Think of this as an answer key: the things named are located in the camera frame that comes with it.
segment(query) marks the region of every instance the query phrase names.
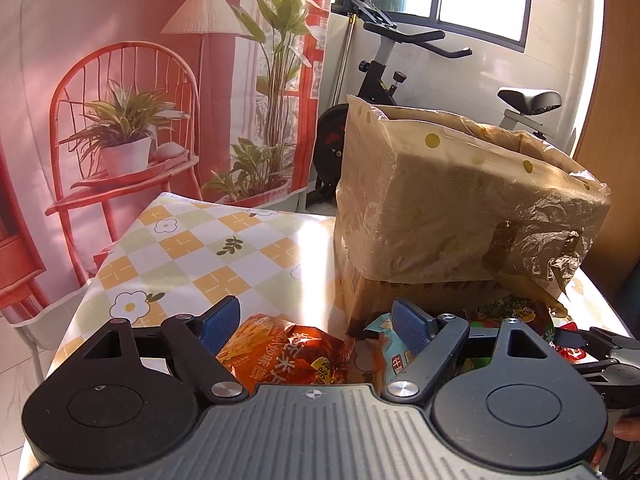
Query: potted plant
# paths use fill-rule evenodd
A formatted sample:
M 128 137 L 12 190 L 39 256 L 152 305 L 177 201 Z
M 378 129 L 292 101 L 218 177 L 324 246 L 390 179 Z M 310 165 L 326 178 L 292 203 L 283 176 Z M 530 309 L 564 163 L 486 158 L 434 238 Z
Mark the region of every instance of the potted plant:
M 219 202 L 242 207 L 258 205 L 258 202 L 267 203 L 276 198 L 287 185 L 284 174 L 293 164 L 284 164 L 280 171 L 274 172 L 270 171 L 270 162 L 275 157 L 282 156 L 280 151 L 285 145 L 273 148 L 256 146 L 250 140 L 240 137 L 238 143 L 231 146 L 237 157 L 233 168 L 224 173 L 212 171 L 211 180 L 204 188 L 223 191 L 226 195 Z
M 188 119 L 189 115 L 166 101 L 163 89 L 134 92 L 112 80 L 108 85 L 113 103 L 76 103 L 89 110 L 82 116 L 92 124 L 61 140 L 60 144 L 76 143 L 73 149 L 79 152 L 80 164 L 87 157 L 91 160 L 89 174 L 94 169 L 93 161 L 99 156 L 109 177 L 114 178 L 145 170 L 151 143 L 158 131 L 171 130 L 171 121 Z
M 293 166 L 287 161 L 295 147 L 287 140 L 295 135 L 292 129 L 296 110 L 290 106 L 285 90 L 303 65 L 312 67 L 302 53 L 301 40 L 319 29 L 306 24 L 310 7 L 318 6 L 313 0 L 257 0 L 257 3 L 264 27 L 241 7 L 233 10 L 249 32 L 246 38 L 258 43 L 266 61 L 265 72 L 255 82 L 256 91 L 265 101 L 257 107 L 258 136 L 264 145 L 239 139 L 238 144 L 231 146 L 237 158 L 233 169 L 226 173 L 212 171 L 212 179 L 203 186 L 225 191 L 223 200 L 227 203 L 231 200 L 235 205 L 246 205 L 249 203 L 246 198 L 262 194 L 248 206 L 273 200 L 286 186 L 286 173 Z

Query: white flower print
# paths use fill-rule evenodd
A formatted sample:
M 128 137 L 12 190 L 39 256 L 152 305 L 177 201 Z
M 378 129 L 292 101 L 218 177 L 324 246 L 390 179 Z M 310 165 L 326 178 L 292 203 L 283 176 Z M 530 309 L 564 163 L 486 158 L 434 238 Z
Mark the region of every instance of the white flower print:
M 289 274 L 294 280 L 302 282 L 302 264 L 299 264 L 297 267 L 291 269 Z
M 270 209 L 249 209 L 249 216 L 271 216 L 277 214 L 278 211 L 271 211 Z
M 125 317 L 132 323 L 139 317 L 146 316 L 147 312 L 149 304 L 146 302 L 146 293 L 141 290 L 121 292 L 109 310 L 111 317 Z
M 178 221 L 175 218 L 165 218 L 158 220 L 154 231 L 156 233 L 173 233 L 178 228 Z

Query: lampshade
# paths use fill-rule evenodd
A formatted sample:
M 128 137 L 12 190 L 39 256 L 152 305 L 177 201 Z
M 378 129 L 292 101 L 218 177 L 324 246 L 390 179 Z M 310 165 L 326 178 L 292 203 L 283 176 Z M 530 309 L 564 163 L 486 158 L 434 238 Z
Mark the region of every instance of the lampshade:
M 226 0 L 187 0 L 162 30 L 164 34 L 245 34 Z

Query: exercise bike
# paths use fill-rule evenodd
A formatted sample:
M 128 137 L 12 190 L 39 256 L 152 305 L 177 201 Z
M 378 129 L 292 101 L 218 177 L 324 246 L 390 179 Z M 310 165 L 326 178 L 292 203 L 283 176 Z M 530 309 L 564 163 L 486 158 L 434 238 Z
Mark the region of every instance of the exercise bike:
M 555 90 L 536 90 L 529 88 L 507 88 L 498 90 L 498 97 L 518 113 L 508 108 L 504 111 L 504 118 L 500 127 L 505 130 L 516 129 L 517 124 L 524 124 L 533 129 L 533 135 L 546 140 L 553 137 L 549 128 L 537 123 L 529 116 L 540 115 L 562 106 L 562 97 Z
M 363 61 L 358 66 L 359 70 L 366 74 L 360 86 L 358 97 L 372 104 L 398 106 L 398 103 L 394 99 L 394 94 L 398 89 L 398 85 L 406 80 L 406 75 L 402 72 L 394 72 L 394 84 L 390 87 L 387 87 L 382 81 L 382 76 L 386 70 L 386 63 L 396 43 L 414 44 L 447 59 L 458 59 L 473 54 L 470 48 L 450 52 L 431 44 L 431 41 L 442 40 L 445 37 L 445 33 L 442 30 L 430 30 L 428 32 L 420 32 L 419 34 L 405 34 L 398 30 L 397 24 L 392 22 L 382 10 L 379 10 L 368 0 L 348 1 L 353 7 L 353 12 L 350 14 L 350 24 L 347 31 L 345 48 L 338 70 L 333 106 L 326 110 L 318 119 L 316 146 L 313 158 L 314 166 L 318 172 L 318 180 L 316 182 L 316 190 L 311 192 L 306 199 L 307 204 L 331 200 L 335 196 L 335 186 L 340 180 L 342 149 L 344 147 L 344 127 L 347 122 L 349 105 L 337 104 L 337 102 L 342 86 L 342 78 L 344 76 L 346 59 L 349 54 L 353 23 L 356 16 L 364 22 L 364 30 L 380 36 L 380 48 L 378 49 L 376 57 L 372 61 Z

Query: snack bag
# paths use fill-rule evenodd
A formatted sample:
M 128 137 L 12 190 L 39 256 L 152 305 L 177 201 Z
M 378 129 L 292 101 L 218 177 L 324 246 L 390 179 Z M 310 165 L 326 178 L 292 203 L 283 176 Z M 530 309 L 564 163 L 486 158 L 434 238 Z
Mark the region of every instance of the snack bag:
M 571 323 L 567 323 L 566 325 L 562 325 L 562 328 L 564 328 L 565 330 L 578 330 L 578 326 L 573 321 Z M 567 361 L 575 363 L 576 361 L 580 361 L 587 357 L 587 352 L 585 352 L 582 348 L 566 348 L 564 346 L 558 346 L 555 343 L 550 343 L 550 345 Z
M 552 342 L 554 324 L 546 303 L 529 298 L 520 298 L 513 294 L 501 300 L 475 308 L 465 309 L 469 325 L 486 328 L 499 328 L 503 319 L 515 317 L 529 325 L 542 339 Z
M 257 383 L 342 384 L 353 341 L 257 314 L 236 330 L 218 360 L 253 393 Z
M 414 360 L 414 354 L 394 332 L 391 314 L 383 314 L 370 323 L 365 330 L 378 334 L 378 339 L 373 340 L 377 347 L 374 358 L 379 363 L 376 369 L 384 370 L 384 383 L 388 384 L 394 380 L 400 370 L 406 368 Z
M 380 394 L 385 385 L 385 360 L 371 339 L 357 340 L 353 345 L 353 352 L 347 370 L 348 384 L 371 384 L 373 390 Z

